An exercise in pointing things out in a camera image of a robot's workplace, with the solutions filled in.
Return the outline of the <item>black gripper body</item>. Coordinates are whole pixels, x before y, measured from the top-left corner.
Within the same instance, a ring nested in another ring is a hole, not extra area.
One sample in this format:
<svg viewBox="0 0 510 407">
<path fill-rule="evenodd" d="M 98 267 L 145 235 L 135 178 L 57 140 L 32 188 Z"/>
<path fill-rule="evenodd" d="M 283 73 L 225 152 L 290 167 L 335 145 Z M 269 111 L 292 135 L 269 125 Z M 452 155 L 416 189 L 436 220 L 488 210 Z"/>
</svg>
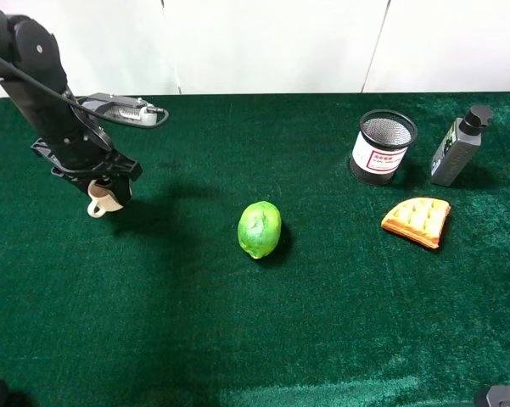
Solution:
<svg viewBox="0 0 510 407">
<path fill-rule="evenodd" d="M 77 126 L 71 129 L 36 128 L 38 139 L 32 151 L 53 166 L 57 176 L 82 182 L 121 177 L 136 181 L 142 166 L 119 152 L 110 136 L 101 127 L 89 129 Z"/>
</svg>

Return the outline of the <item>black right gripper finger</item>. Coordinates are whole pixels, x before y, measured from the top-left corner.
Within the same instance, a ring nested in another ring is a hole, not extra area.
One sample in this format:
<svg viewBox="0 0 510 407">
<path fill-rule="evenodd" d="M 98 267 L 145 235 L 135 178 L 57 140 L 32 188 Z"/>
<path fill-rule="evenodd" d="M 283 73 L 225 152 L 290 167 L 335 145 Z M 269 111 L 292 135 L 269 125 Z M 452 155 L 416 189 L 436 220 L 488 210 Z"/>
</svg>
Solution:
<svg viewBox="0 0 510 407">
<path fill-rule="evenodd" d="M 114 177 L 109 181 L 108 189 L 113 193 L 115 201 L 125 207 L 132 199 L 130 181 L 127 177 Z"/>
</svg>

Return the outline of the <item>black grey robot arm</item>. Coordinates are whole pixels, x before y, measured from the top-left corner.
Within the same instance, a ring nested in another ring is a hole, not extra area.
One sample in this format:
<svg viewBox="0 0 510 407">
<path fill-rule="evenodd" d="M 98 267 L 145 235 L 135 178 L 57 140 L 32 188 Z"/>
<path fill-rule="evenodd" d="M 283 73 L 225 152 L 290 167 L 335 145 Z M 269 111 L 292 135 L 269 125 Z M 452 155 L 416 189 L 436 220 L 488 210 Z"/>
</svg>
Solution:
<svg viewBox="0 0 510 407">
<path fill-rule="evenodd" d="M 0 10 L 0 86 L 36 131 L 31 150 L 53 175 L 88 193 L 102 187 L 120 206 L 132 199 L 141 165 L 120 153 L 99 114 L 71 92 L 53 34 L 24 15 Z"/>
</svg>

